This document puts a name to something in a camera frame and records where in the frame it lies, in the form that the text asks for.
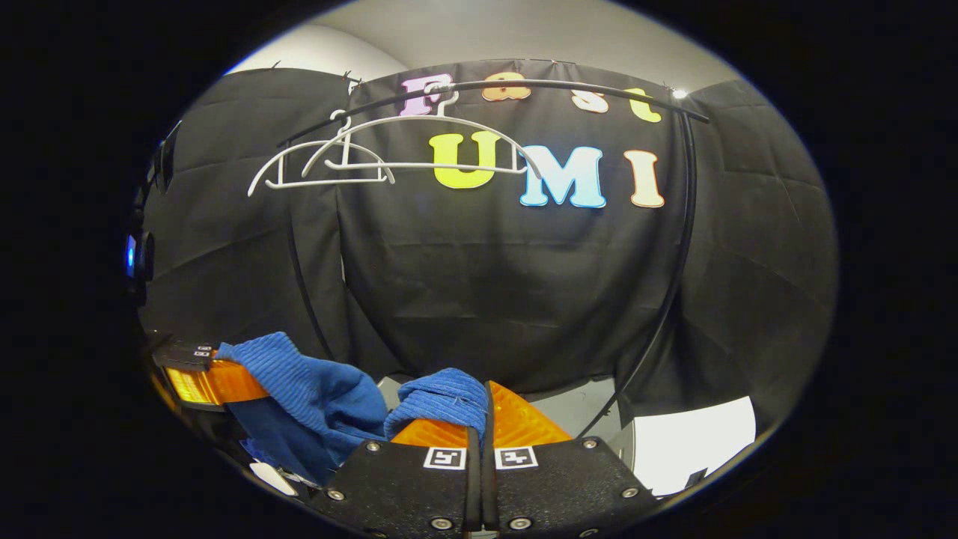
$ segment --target plastic hanger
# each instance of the plastic hanger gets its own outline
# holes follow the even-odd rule
[[[425,88],[425,93],[426,93],[426,94],[429,94],[429,93],[433,93],[433,92],[435,92],[435,91],[443,91],[443,90],[445,90],[447,87],[448,87],[447,84],[442,84],[441,82],[433,82],[433,83],[431,83],[430,85],[428,85],[428,86]],[[373,168],[373,167],[377,167],[377,168],[380,168],[380,167],[381,167],[381,168],[385,168],[387,171],[389,171],[389,169],[391,169],[391,168],[399,168],[399,169],[458,169],[458,170],[463,170],[463,171],[491,171],[491,172],[505,173],[505,174],[526,174],[526,167],[522,167],[521,169],[518,168],[517,158],[518,158],[518,154],[521,153],[522,156],[526,159],[526,162],[529,164],[529,166],[532,167],[532,169],[533,169],[533,174],[535,174],[537,178],[542,178],[542,174],[539,172],[539,169],[538,169],[538,167],[536,166],[536,164],[535,164],[535,162],[533,161],[533,159],[532,159],[528,154],[526,154],[526,152],[522,149],[522,147],[519,146],[519,144],[518,144],[517,142],[515,142],[514,140],[512,140],[512,138],[510,138],[509,136],[507,136],[507,135],[505,135],[504,133],[502,133],[502,132],[500,132],[500,131],[497,131],[497,130],[495,130],[495,129],[493,129],[493,128],[490,128],[490,127],[488,127],[488,126],[484,126],[483,124],[479,124],[479,123],[477,123],[477,122],[471,122],[470,120],[463,120],[463,119],[461,119],[461,118],[454,118],[454,117],[451,117],[451,116],[446,116],[446,115],[445,115],[445,106],[446,106],[446,105],[451,105],[451,104],[453,104],[453,103],[456,103],[458,100],[459,100],[459,91],[457,90],[457,91],[453,92],[453,95],[452,95],[451,98],[449,98],[449,99],[447,99],[447,100],[444,100],[444,101],[441,101],[441,102],[439,103],[439,106],[438,106],[438,109],[437,109],[437,111],[436,111],[436,115],[435,115],[435,116],[392,116],[392,117],[389,117],[389,118],[381,118],[381,119],[378,119],[378,120],[372,120],[372,121],[366,122],[366,123],[364,123],[364,124],[360,124],[360,125],[358,125],[358,126],[356,126],[356,127],[354,127],[354,128],[349,128],[349,124],[347,124],[347,126],[344,127],[345,130],[341,129],[341,130],[339,131],[339,133],[337,133],[336,136],[335,136],[332,140],[327,141],[319,150],[316,151],[316,153],[314,153],[314,154],[312,155],[312,157],[309,158],[309,161],[307,162],[306,166],[303,167],[302,177],[306,177],[306,175],[309,174],[309,171],[312,169],[312,166],[315,164],[316,160],[318,160],[319,157],[320,157],[324,152],[326,152],[326,150],[328,150],[330,146],[332,146],[332,145],[334,145],[334,144],[342,144],[342,145],[343,145],[343,158],[342,158],[342,162],[340,162],[339,164],[336,164],[336,163],[333,163],[332,161],[326,159],[326,160],[324,161],[324,163],[326,164],[327,167],[329,167],[329,168],[331,168],[331,169],[334,169],[334,170],[337,170],[337,171],[359,170],[359,169],[369,169],[369,168]],[[491,132],[491,133],[494,133],[494,134],[498,135],[500,138],[502,138],[503,140],[505,140],[506,142],[508,142],[508,143],[513,147],[513,167],[510,168],[510,169],[504,169],[504,168],[499,168],[499,167],[482,167],[482,166],[476,166],[476,165],[459,165],[459,164],[444,164],[444,163],[406,163],[406,162],[397,162],[397,163],[350,163],[350,162],[349,162],[349,148],[350,148],[350,146],[354,146],[354,147],[356,147],[356,148],[360,148],[359,146],[352,145],[351,142],[350,142],[353,133],[355,133],[355,132],[357,132],[357,131],[360,131],[360,130],[363,130],[363,129],[366,129],[366,128],[370,128],[370,127],[372,127],[372,126],[378,126],[378,125],[382,125],[382,124],[392,124],[392,123],[394,123],[394,122],[413,121],[413,120],[418,120],[418,121],[433,121],[433,122],[451,122],[451,123],[453,123],[453,124],[462,124],[462,125],[464,125],[464,126],[470,126],[470,127],[473,127],[473,128],[477,128],[477,129],[481,129],[481,130],[486,130],[486,131],[489,131],[489,132]],[[306,185],[306,184],[307,184],[306,182],[300,182],[300,183],[296,183],[295,185]]]
[[[342,109],[335,110],[330,115],[330,119],[331,120],[335,119],[336,116],[338,116],[339,114],[343,112],[344,110]],[[262,167],[260,167],[260,170],[256,173],[256,176],[253,177],[252,183],[249,184],[249,190],[246,191],[246,196],[247,197],[253,196],[253,191],[256,189],[257,184],[260,182],[260,178],[262,178],[262,175],[265,174],[266,169],[268,169],[273,163],[277,163],[277,162],[279,163],[279,174],[277,177],[277,181],[275,183],[270,180],[267,180],[265,182],[266,187],[269,187],[270,189],[289,189],[292,187],[306,187],[308,185],[327,185],[331,183],[371,183],[371,182],[385,181],[387,179],[389,180],[389,183],[396,183],[396,178],[393,176],[393,171],[389,170],[389,168],[385,166],[382,160],[382,157],[379,157],[372,150],[369,150],[368,148],[364,148],[362,146],[359,146],[358,144],[351,144],[349,134],[345,135],[346,140],[344,141],[338,140],[340,135],[344,134],[344,132],[347,129],[349,129],[350,124],[352,122],[353,122],[352,118],[347,118],[346,125],[339,129],[339,131],[336,133],[336,138],[333,140],[314,140],[311,142],[304,142],[303,144],[297,144],[296,146],[291,146],[289,148],[286,148],[282,152],[279,152],[276,155],[273,155],[271,159],[266,161],[266,163],[262,165]],[[376,163],[370,163],[367,168],[376,167],[376,177],[351,178],[351,179],[317,179],[317,180],[311,180],[311,181],[297,181],[294,183],[283,182],[284,180],[283,168],[285,165],[285,156],[287,154],[295,152],[301,148],[308,148],[312,146],[323,146],[323,148],[327,148],[328,146],[333,144],[343,147],[343,162],[344,163],[348,162],[350,148],[356,148],[357,150],[360,150],[361,152],[367,153],[368,155],[372,156],[376,160]],[[382,169],[385,169],[385,173],[386,173],[385,176],[382,173]]]

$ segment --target black fabric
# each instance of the black fabric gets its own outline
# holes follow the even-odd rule
[[[640,87],[654,98],[671,98],[660,85],[600,69],[488,60],[365,82],[352,93],[350,107],[400,93],[409,79],[449,73],[454,82],[481,81],[504,71],[527,79]],[[661,122],[646,122],[632,114],[628,100],[614,97],[607,98],[608,113],[587,112],[571,98],[569,90],[534,88],[527,99],[490,103],[480,90],[470,90],[446,113],[498,129],[522,146],[546,146],[560,165],[576,147],[601,150],[603,208],[575,207],[569,199],[522,205],[525,176],[501,173],[474,189],[451,189],[432,170],[395,169],[396,185],[338,190],[346,282],[356,308],[404,372],[425,375],[455,366],[518,392],[547,390],[612,373],[623,351],[647,331],[668,286],[681,226],[677,120],[660,110]],[[357,115],[353,125],[397,115],[404,105]],[[353,141],[387,161],[431,163],[430,137],[460,133],[459,161],[475,164],[475,131],[445,122],[402,122],[360,131]],[[510,166],[508,149],[505,141],[497,143],[497,166]],[[628,150],[658,156],[664,207],[630,202],[634,181],[623,156]]]
[[[705,479],[705,474],[706,472],[708,472],[708,470],[709,470],[708,468],[702,468],[701,470],[698,470],[697,472],[693,472],[689,474],[689,480],[685,483],[685,488],[689,488],[690,486],[695,486],[700,481]]]
[[[784,419],[831,326],[837,240],[814,162],[787,120],[750,84],[693,92],[696,226],[664,356],[627,389],[636,414],[749,395],[758,432]]]
[[[335,196],[329,187],[275,191],[254,175],[291,132],[329,118],[345,105],[348,82],[300,69],[227,75],[183,116],[167,194],[154,193],[145,228],[156,242],[156,276],[141,319],[181,338],[227,342],[285,331],[311,357],[385,371],[351,357],[348,298],[342,286]],[[312,138],[335,134],[335,128]],[[308,155],[295,152],[287,173]],[[264,179],[276,179],[273,166]],[[309,323],[296,286],[286,212],[312,308],[333,357]]]
[[[400,93],[402,81],[426,75],[465,82],[503,71],[640,87],[672,99],[650,82],[539,60],[418,69],[364,82],[348,97],[347,82],[334,75],[274,69],[226,76],[184,115],[170,190],[148,201],[145,229],[157,242],[156,276],[141,313],[147,328],[225,341],[286,331],[305,354],[327,356],[296,286],[288,210],[308,296],[335,361],[374,379],[455,366],[520,393],[623,376],[648,337],[675,263],[685,171],[674,114],[660,110],[662,121],[649,123],[632,114],[628,100],[613,97],[606,97],[608,113],[596,114],[577,108],[570,91],[552,88],[502,102],[470,90],[448,108],[522,146],[548,147],[559,165],[576,147],[601,150],[603,208],[575,207],[568,197],[559,205],[548,193],[544,206],[525,206],[524,175],[497,173],[480,187],[450,189],[429,169],[396,168],[395,185],[274,191],[261,183],[246,196],[278,141],[336,108]],[[828,333],[837,249],[828,197],[797,135],[747,83],[705,88],[682,104],[712,119],[692,122],[692,248],[680,309],[624,404],[636,414],[663,413],[750,395],[762,432],[791,409]],[[403,107],[357,115],[353,125]],[[387,161],[429,163],[431,136],[460,133],[459,162],[475,164],[475,131],[402,122],[360,131],[354,142]],[[330,126],[293,144],[335,132]],[[658,156],[665,206],[629,201],[626,150]],[[293,153],[287,177],[295,179],[311,154]],[[339,155],[334,149],[328,157]],[[368,161],[359,155],[354,160]],[[505,141],[496,144],[496,158],[497,166],[510,165]],[[374,173],[337,173],[321,159],[308,179]],[[266,177],[275,174],[274,167]]]

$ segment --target black backdrop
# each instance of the black backdrop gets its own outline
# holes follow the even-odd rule
[[[13,320],[12,343],[24,359],[14,375],[37,375],[9,384],[19,412],[8,448],[22,480],[13,503],[22,522],[10,526],[24,525],[20,536],[84,529],[169,537],[175,529],[179,537],[262,537],[278,526],[333,533],[251,488],[176,422],[137,369],[114,366],[131,364],[132,354],[115,263],[132,185],[194,96],[316,10],[284,6],[280,15],[266,5],[198,10],[175,1],[147,18],[124,4],[10,13],[25,31],[24,49],[35,53],[15,55],[13,66],[48,82],[12,87],[31,98],[13,108],[14,125],[31,143],[49,142],[51,127],[76,141],[20,161],[35,182],[11,185],[17,199],[42,196],[24,223],[59,223],[54,236],[64,240],[51,252],[53,236],[18,229],[23,256],[57,257],[30,264],[24,276],[40,301],[36,293],[25,298]],[[907,96],[941,89],[935,78],[950,38],[941,25],[953,14],[834,2],[643,7],[729,59],[795,125],[830,187],[843,262],[838,323],[809,398],[737,470],[749,480],[728,478],[692,501],[669,520],[669,534],[944,536],[945,459],[934,442],[944,439],[946,423],[936,423],[944,399],[935,397],[947,379],[936,376],[941,357],[931,347],[943,335],[932,317],[947,309],[933,278],[938,266],[926,263],[935,249],[923,238],[945,229],[948,201],[901,204],[902,178],[917,178],[930,194],[944,185],[945,161],[936,158],[944,125],[930,129],[934,110],[915,113],[914,101],[889,99],[887,90],[889,81],[907,82]],[[909,44],[925,49],[916,54]],[[63,172],[53,183],[48,165]],[[44,185],[56,188],[37,190]]]
[[[146,327],[230,342],[286,331],[302,351],[326,358],[296,286],[286,235],[291,220],[330,359],[376,380],[456,366],[519,392],[555,390],[590,376],[621,381],[649,336],[682,226],[684,144],[667,110],[654,107],[660,121],[651,123],[632,114],[627,100],[609,96],[607,113],[586,112],[558,88],[499,102],[465,91],[446,110],[522,146],[546,146],[559,165],[577,147],[599,149],[603,207],[553,198],[523,205],[525,175],[496,173],[476,188],[451,189],[432,170],[403,168],[394,170],[396,185],[274,191],[264,185],[275,179],[274,165],[247,197],[278,141],[337,108],[390,97],[411,79],[446,73],[468,82],[504,71],[641,87],[673,102],[658,84],[549,60],[432,66],[364,82],[349,95],[348,82],[331,74],[279,68],[228,75],[184,114],[170,190],[154,192],[147,205],[145,227],[158,248],[142,310]],[[682,104],[712,118],[707,125],[693,121],[696,226],[661,360],[628,388],[628,412],[689,410],[751,395],[763,432],[787,416],[830,326],[837,263],[829,201],[797,134],[748,83],[716,84]],[[397,102],[359,114],[352,125],[396,116],[404,107]],[[353,141],[387,161],[430,163],[430,137],[454,132],[468,141],[459,149],[459,162],[468,164],[478,159],[469,140],[475,131],[449,122],[398,122],[361,130]],[[293,144],[334,133],[328,126]],[[497,166],[508,167],[509,145],[497,146]],[[315,150],[289,155],[287,182]],[[664,206],[629,201],[634,182],[623,156],[629,150],[657,156]],[[339,154],[320,159],[308,179],[373,174],[323,165]],[[353,161],[361,155],[354,152]]]

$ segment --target hanging rod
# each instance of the hanging rod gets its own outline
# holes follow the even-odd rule
[[[585,82],[545,81],[545,80],[538,80],[538,79],[522,79],[518,81],[453,82],[450,84],[437,85],[434,88],[432,88],[431,91],[422,89],[422,90],[415,90],[412,92],[405,92],[401,94],[396,94],[392,97],[380,99],[379,101],[373,101],[372,103],[368,103],[366,105],[361,105],[356,108],[352,108],[350,110],[347,110],[346,112],[339,114],[338,116],[336,116],[335,119],[330,119],[324,122],[320,122],[319,124],[316,124],[314,126],[311,126],[309,128],[306,128],[297,132],[296,134],[288,137],[284,141],[277,144],[276,147],[280,148],[288,142],[292,142],[293,140],[296,140],[297,138],[300,138],[303,135],[309,134],[310,132],[315,131],[317,129],[321,129],[331,124],[334,124],[342,118],[347,118],[349,116],[359,114],[360,112],[365,112],[367,110],[378,108],[380,106],[391,105],[393,103],[396,103],[399,101],[405,101],[407,99],[413,99],[413,98],[422,97],[425,95],[435,94],[436,92],[451,92],[456,90],[475,90],[479,88],[509,88],[509,87],[526,87],[526,86],[540,87],[540,88],[559,88],[559,89],[566,89],[566,90],[583,90],[587,92],[595,92],[595,93],[601,93],[601,94],[615,96],[615,97],[631,99],[635,101],[641,101],[644,103],[648,103],[649,105],[660,106],[662,108],[665,108],[667,110],[672,110],[674,112],[681,112],[682,114],[687,115],[689,118],[693,118],[704,124],[709,123],[709,118],[707,116],[703,116],[697,112],[692,112],[691,110],[682,108],[681,106],[664,103],[653,97],[642,96],[638,94],[633,94],[631,92],[626,92],[625,90],[620,90],[619,88],[612,88],[609,86],[599,86],[597,84],[586,84]]]

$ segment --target blue towel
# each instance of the blue towel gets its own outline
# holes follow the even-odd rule
[[[224,342],[217,359],[243,365],[269,393],[227,406],[257,447],[304,478],[325,484],[320,478],[364,440],[385,440],[386,402],[373,379],[352,365],[304,356],[283,332]],[[323,470],[308,469],[318,466]]]
[[[443,370],[399,387],[400,404],[386,417],[386,437],[420,417],[473,427],[480,444],[486,431],[489,397],[486,387],[458,368]]]
[[[256,441],[254,441],[253,438],[240,440],[239,445],[241,445],[242,448],[246,450],[246,453],[248,453],[249,456],[251,456],[252,458],[255,458],[259,462],[265,462],[266,464],[269,464],[270,466],[273,466],[274,468],[280,466],[280,463],[277,462],[275,458],[271,457],[265,451],[257,447]]]

